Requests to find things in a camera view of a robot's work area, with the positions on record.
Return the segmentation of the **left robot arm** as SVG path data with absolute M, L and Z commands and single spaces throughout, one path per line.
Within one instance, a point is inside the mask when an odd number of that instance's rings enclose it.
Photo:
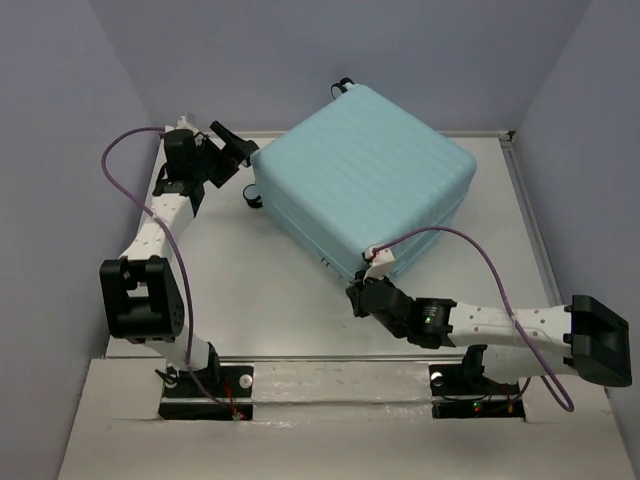
M 149 204 L 113 176 L 107 178 L 145 219 L 131 244 L 99 269 L 110 335 L 154 350 L 201 395 L 219 388 L 221 367 L 215 347 L 195 333 L 191 288 L 178 243 L 199 212 L 205 185 L 222 187 L 250 165 L 258 150 L 255 142 L 219 122 L 211 130 L 206 134 L 185 119 L 172 129 L 154 128 L 165 161 Z

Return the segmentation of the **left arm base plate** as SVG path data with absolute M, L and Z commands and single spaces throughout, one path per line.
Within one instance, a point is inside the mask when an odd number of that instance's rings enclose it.
M 167 365 L 156 369 L 162 391 L 158 415 L 175 421 L 250 421 L 253 419 L 252 364 L 222 364 L 214 381 L 206 372 L 196 373 L 201 386 L 186 371 Z

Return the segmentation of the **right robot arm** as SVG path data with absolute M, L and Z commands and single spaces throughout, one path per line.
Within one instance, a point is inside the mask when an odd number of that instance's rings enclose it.
M 388 278 L 365 277 L 346 295 L 355 316 L 373 317 L 396 338 L 424 349 L 466 348 L 460 379 L 473 392 L 549 372 L 605 387 L 632 384 L 629 324 L 588 295 L 575 295 L 568 305 L 507 312 L 412 298 Z

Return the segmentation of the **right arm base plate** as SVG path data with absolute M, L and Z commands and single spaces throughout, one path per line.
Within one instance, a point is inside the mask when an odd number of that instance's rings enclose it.
M 464 379 L 460 364 L 429 367 L 432 416 L 445 419 L 524 419 L 525 408 L 518 384 Z

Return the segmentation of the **light blue hard-shell suitcase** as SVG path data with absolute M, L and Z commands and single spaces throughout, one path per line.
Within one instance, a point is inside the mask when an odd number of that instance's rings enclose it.
M 350 282 L 364 252 L 393 247 L 397 275 L 450 225 L 476 172 L 471 153 L 371 88 L 344 78 L 328 105 L 251 157 L 272 219 Z

